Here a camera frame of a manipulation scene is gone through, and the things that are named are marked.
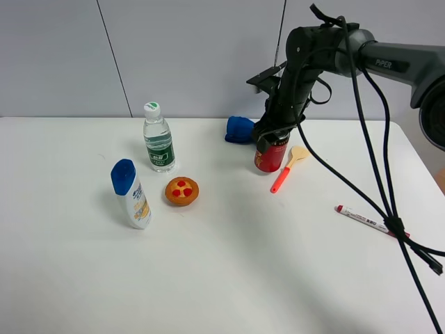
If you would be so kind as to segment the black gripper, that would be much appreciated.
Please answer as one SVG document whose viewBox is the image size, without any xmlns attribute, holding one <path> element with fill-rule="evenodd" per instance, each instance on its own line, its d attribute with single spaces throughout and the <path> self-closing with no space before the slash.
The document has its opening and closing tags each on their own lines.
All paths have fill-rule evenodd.
<svg viewBox="0 0 445 334">
<path fill-rule="evenodd" d="M 309 94 L 322 71 L 311 67 L 290 70 L 284 68 L 280 83 L 268 95 L 265 113 L 254 125 L 252 140 L 260 153 L 265 153 L 278 136 L 289 136 L 309 103 Z"/>
</svg>

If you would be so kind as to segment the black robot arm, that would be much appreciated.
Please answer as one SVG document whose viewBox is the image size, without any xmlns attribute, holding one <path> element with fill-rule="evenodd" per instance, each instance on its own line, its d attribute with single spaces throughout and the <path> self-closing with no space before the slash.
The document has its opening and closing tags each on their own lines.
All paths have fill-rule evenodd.
<svg viewBox="0 0 445 334">
<path fill-rule="evenodd" d="M 326 24 L 298 27 L 286 40 L 286 62 L 248 80 L 268 94 L 266 111 L 252 130 L 258 151 L 265 152 L 304 120 L 309 94 L 322 72 L 350 77 L 370 72 L 411 87 L 412 109 L 419 110 L 423 135 L 444 149 L 444 48 L 377 42 L 370 31 L 349 24 L 348 32 Z"/>
</svg>

